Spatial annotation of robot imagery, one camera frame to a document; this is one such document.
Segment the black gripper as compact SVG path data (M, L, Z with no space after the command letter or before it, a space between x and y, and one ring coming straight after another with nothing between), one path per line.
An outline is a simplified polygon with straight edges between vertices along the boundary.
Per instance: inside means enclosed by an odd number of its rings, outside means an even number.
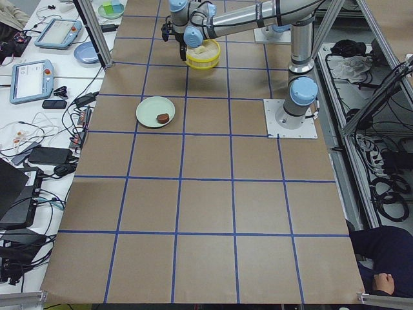
M185 41L184 41L185 27L174 26L173 31L174 31L174 36L175 36L176 41L179 42L180 58L186 59L187 46L185 45Z

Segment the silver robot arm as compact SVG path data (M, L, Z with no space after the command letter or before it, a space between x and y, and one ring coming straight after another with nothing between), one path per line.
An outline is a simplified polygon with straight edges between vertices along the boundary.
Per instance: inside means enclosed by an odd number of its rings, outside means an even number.
M170 1L170 15L163 24L162 38L174 36L179 53L186 60L186 49L196 48L207 39L268 26L290 26L291 56L288 70L303 75L314 68L313 22L319 1L266 1L224 14L216 13L210 1Z

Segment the seated person's hand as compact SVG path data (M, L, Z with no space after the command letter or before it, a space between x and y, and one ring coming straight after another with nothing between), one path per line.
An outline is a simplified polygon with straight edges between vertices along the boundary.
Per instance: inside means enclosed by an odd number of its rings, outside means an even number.
M374 291L380 291L386 295L392 295L395 290L392 275L388 273L375 274L373 277L372 288Z

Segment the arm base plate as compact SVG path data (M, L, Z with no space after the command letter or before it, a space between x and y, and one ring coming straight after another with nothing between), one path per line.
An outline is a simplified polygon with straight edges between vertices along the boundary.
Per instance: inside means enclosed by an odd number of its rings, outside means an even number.
M290 29L279 29L277 27L268 26L265 28L254 29L254 39L256 43L260 44L291 44Z
M284 99L264 99L267 136L281 139L317 139L311 108L304 116L291 116L284 110Z

